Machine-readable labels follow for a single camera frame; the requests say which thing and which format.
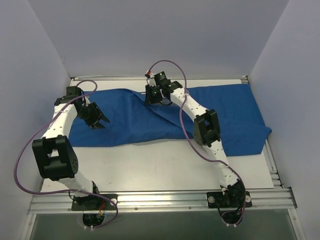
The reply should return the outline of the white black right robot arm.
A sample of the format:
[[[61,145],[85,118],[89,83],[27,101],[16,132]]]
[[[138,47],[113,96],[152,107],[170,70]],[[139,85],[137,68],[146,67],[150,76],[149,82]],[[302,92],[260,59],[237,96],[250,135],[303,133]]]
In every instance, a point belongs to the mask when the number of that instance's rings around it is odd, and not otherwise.
[[[183,123],[183,113],[193,122],[194,141],[208,154],[202,158],[214,163],[216,177],[222,190],[222,200],[227,206],[234,206],[246,200],[246,189],[241,177],[230,167],[221,139],[218,114],[194,100],[188,90],[177,81],[171,81],[162,71],[145,74],[145,105],[160,103],[164,98],[180,107],[179,120],[182,130],[187,135]]]

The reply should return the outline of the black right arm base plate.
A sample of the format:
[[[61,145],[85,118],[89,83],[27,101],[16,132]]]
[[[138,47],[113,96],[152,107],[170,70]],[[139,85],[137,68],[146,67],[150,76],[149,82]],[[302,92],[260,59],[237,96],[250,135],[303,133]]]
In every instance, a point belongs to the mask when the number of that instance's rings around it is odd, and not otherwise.
[[[207,206],[210,209],[239,207],[239,203],[237,202],[234,196],[230,197],[229,200],[227,200],[227,198],[224,197],[222,191],[207,192],[206,198],[207,198]]]

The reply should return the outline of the blue surgical drape cloth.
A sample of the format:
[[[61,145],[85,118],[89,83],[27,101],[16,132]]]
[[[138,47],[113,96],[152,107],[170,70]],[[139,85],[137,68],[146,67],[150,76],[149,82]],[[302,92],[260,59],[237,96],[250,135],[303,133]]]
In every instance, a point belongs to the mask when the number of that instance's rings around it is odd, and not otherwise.
[[[216,111],[227,156],[261,153],[271,129],[265,125],[247,84],[193,87],[188,91],[200,105]],[[83,120],[75,119],[68,137],[74,147],[115,147],[193,136],[194,124],[186,113],[182,114],[184,134],[177,105],[145,105],[145,96],[129,89],[97,91],[89,99],[97,103],[110,123],[104,129],[90,129]]]

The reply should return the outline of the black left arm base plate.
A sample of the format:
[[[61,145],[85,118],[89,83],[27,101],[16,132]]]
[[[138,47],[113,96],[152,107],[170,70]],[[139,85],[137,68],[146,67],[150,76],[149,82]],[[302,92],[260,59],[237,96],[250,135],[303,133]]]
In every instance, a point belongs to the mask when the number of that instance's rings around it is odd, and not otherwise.
[[[85,197],[76,197],[69,194],[72,199],[72,211],[97,211],[97,210],[115,210],[116,207],[109,201],[92,195]]]

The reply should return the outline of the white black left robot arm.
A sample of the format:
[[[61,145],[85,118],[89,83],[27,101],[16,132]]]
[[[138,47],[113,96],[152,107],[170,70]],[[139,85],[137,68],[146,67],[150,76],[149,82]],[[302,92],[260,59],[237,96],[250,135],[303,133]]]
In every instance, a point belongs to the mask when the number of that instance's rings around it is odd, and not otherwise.
[[[100,206],[101,197],[97,185],[79,170],[78,157],[69,141],[75,119],[83,120],[92,130],[104,129],[109,119],[95,102],[91,102],[78,86],[68,86],[66,94],[56,99],[52,120],[40,139],[32,142],[36,164],[43,179],[59,182],[75,197],[83,198],[90,210]]]

